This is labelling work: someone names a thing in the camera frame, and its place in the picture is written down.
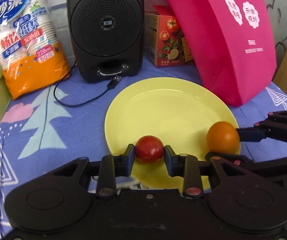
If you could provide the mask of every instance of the paper cup package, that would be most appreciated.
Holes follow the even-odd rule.
[[[45,0],[0,0],[0,65],[13,99],[69,72]]]

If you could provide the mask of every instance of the table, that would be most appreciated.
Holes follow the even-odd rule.
[[[0,237],[11,229],[3,210],[9,192],[77,157],[87,156],[90,161],[98,161],[109,154],[103,128],[111,101],[132,83],[161,76],[201,84],[195,66],[156,68],[144,58],[137,76],[123,78],[114,90],[83,107],[59,105],[53,97],[53,85],[12,101],[0,123]],[[102,93],[107,83],[87,84],[74,69],[71,77],[59,85],[56,94],[65,103],[76,104]],[[231,108],[240,127],[253,126],[269,112],[282,110],[287,110],[287,95],[273,83],[243,106]],[[287,143],[272,139],[243,143],[242,155],[257,162],[286,157]],[[117,183],[144,187],[131,178],[118,178]],[[95,186],[96,181],[92,180],[89,190],[93,191]]]

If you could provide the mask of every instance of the plate rim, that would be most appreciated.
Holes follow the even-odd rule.
[[[154,79],[154,80],[156,80],[156,79],[181,80],[181,81],[184,81],[184,82],[189,82],[189,83],[191,83],[191,84],[193,84],[193,85],[197,85],[198,87],[200,87],[200,88],[206,90],[207,92],[211,93],[213,96],[215,96],[219,101],[221,101],[221,102],[223,103],[223,105],[224,105],[224,106],[229,110],[229,112],[232,114],[232,116],[233,116],[233,118],[234,118],[234,120],[235,120],[235,122],[236,122],[236,127],[239,128],[239,125],[238,125],[238,122],[237,122],[237,120],[236,120],[236,117],[234,116],[234,114],[232,113],[232,111],[230,110],[230,108],[224,103],[224,101],[221,100],[221,99],[220,99],[217,95],[215,95],[213,92],[211,92],[211,91],[208,90],[207,88],[203,87],[202,85],[199,85],[199,84],[197,84],[197,83],[191,82],[191,81],[186,80],[186,79],[175,78],[175,77],[153,77],[153,78],[146,78],[146,79],[139,80],[139,81],[137,81],[137,82],[135,82],[135,83],[132,83],[131,85],[129,85],[129,86],[127,86],[126,88],[124,88],[122,91],[120,91],[120,92],[115,96],[115,98],[114,98],[114,99],[111,101],[111,103],[109,104],[109,107],[108,107],[108,109],[107,109],[107,111],[106,111],[105,120],[104,120],[104,136],[105,136],[106,144],[107,144],[107,147],[108,147],[108,149],[109,149],[109,153],[110,153],[110,154],[113,154],[113,153],[114,153],[114,152],[112,152],[111,145],[109,145],[108,140],[107,140],[107,115],[108,115],[108,112],[109,112],[109,110],[110,110],[110,108],[111,108],[111,105],[115,102],[115,100],[118,98],[118,96],[119,96],[122,92],[124,92],[125,90],[129,90],[131,86],[133,86],[133,85],[135,85],[135,84],[137,84],[137,83],[146,82],[146,81],[152,80],[152,79]]]

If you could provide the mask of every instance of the pink bag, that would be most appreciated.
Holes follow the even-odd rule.
[[[276,52],[264,0],[168,0],[204,87],[240,106],[267,86]]]

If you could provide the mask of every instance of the red tomato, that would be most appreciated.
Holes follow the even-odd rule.
[[[137,141],[134,152],[143,163],[152,163],[163,157],[164,146],[157,137],[147,135]]]
[[[180,25],[179,25],[179,23],[178,23],[176,18],[170,18],[167,21],[167,29],[168,29],[168,31],[170,31],[172,33],[175,33],[177,31],[179,31]]]
[[[159,34],[159,37],[162,41],[166,41],[169,39],[169,33],[167,31],[162,31],[160,34]]]

